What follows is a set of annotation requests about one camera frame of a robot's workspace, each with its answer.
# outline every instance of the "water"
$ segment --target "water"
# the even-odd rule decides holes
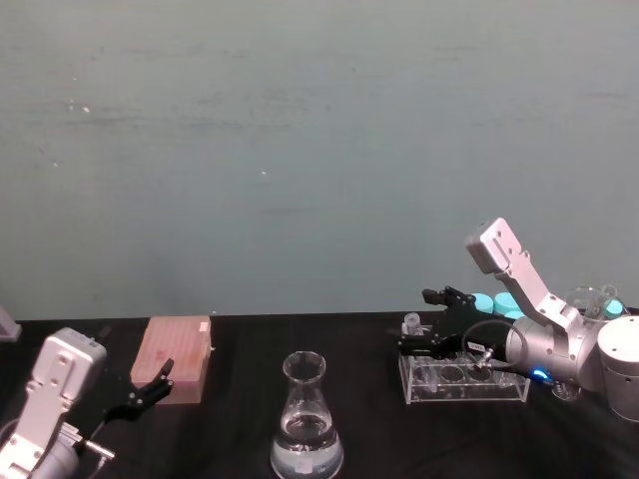
[[[303,413],[283,417],[271,464],[284,479],[329,479],[343,462],[343,450],[328,418]]]

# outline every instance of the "glass flask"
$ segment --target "glass flask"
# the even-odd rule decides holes
[[[343,463],[343,449],[321,394],[326,362],[298,351],[284,361],[289,398],[273,441],[271,465],[283,479],[329,479]]]

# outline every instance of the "cyan cap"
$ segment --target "cyan cap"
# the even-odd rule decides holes
[[[603,315],[608,319],[615,319],[621,315],[623,312],[623,304],[618,299],[610,299],[608,304],[606,304],[606,308],[603,310]]]
[[[481,292],[476,292],[473,296],[475,296],[475,309],[481,312],[492,314],[492,309],[494,306],[492,297],[490,297],[488,294],[482,294]]]
[[[507,317],[508,319],[512,319],[513,321],[519,319],[520,317],[525,316],[523,312],[520,310],[506,312],[503,317]]]
[[[495,297],[495,312],[503,314],[510,311],[519,311],[519,306],[515,302],[515,298],[509,292],[501,292]]]

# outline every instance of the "black table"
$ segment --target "black table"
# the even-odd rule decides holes
[[[585,394],[566,404],[540,385],[527,403],[406,406],[386,334],[403,313],[216,317],[202,404],[157,406],[136,423],[112,423],[96,440],[118,458],[108,478],[275,478],[271,439],[287,396],[282,362],[292,351],[326,359],[323,393],[341,437],[340,478],[637,478],[639,426]],[[146,319],[24,322],[21,341],[0,346],[2,423],[22,407],[44,338],[63,326],[104,341],[105,372],[69,418],[95,417],[127,391]],[[83,459],[78,478],[95,466]]]

